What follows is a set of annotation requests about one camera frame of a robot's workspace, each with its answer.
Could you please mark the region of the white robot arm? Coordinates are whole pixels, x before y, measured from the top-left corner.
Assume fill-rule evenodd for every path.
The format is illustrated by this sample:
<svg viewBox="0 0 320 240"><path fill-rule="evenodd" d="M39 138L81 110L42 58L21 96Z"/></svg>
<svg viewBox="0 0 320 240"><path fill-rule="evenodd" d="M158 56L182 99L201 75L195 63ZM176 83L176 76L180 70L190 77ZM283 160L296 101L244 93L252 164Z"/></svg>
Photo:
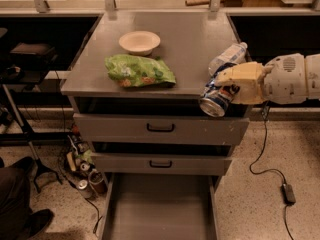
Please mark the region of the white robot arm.
<svg viewBox="0 0 320 240"><path fill-rule="evenodd" d="M277 56L267 64L246 62L223 70L218 86L237 86L234 104L300 104L320 99L320 54Z"/></svg>

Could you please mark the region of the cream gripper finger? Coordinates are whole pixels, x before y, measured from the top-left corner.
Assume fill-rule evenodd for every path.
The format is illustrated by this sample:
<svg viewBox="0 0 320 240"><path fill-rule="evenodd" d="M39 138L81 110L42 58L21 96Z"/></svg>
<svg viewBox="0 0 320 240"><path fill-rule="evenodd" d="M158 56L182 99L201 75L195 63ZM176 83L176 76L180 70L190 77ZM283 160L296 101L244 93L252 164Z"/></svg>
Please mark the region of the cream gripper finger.
<svg viewBox="0 0 320 240"><path fill-rule="evenodd" d="M239 68L231 67L221 71L215 78L216 86L231 86L239 83Z"/></svg>

